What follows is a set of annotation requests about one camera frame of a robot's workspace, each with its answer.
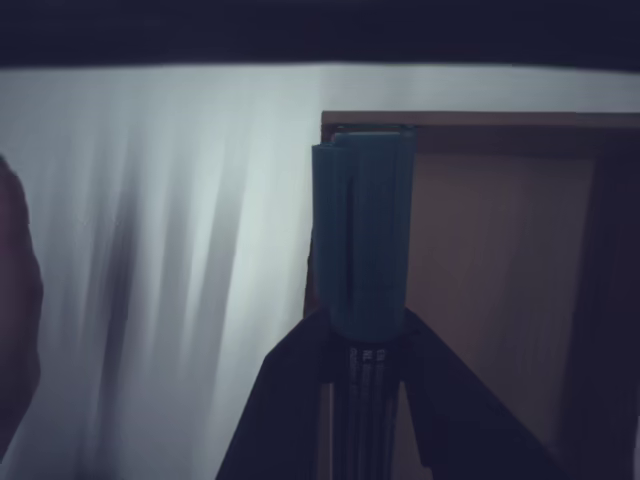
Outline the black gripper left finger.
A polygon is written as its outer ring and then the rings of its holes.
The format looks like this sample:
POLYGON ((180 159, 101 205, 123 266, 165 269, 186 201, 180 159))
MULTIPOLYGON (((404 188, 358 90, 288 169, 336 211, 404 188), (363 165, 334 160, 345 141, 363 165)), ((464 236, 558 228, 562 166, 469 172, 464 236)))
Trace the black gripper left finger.
POLYGON ((219 479, 317 477, 320 391, 337 378, 340 351, 329 315, 314 312, 266 355, 219 479))

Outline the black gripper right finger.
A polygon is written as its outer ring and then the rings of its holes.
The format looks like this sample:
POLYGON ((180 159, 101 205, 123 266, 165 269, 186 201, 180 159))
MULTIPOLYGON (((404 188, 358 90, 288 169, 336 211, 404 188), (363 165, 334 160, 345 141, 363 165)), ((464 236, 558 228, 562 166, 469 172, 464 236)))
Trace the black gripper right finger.
POLYGON ((399 347, 420 461, 435 479, 566 479, 542 443, 414 312, 399 347))

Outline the person's right hand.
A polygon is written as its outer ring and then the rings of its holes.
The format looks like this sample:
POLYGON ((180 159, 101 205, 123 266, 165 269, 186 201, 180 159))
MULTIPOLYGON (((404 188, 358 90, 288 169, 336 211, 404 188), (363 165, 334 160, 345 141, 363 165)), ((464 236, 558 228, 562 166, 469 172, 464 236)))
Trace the person's right hand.
POLYGON ((41 375, 43 284, 23 186, 1 161, 1 453, 23 420, 41 375))

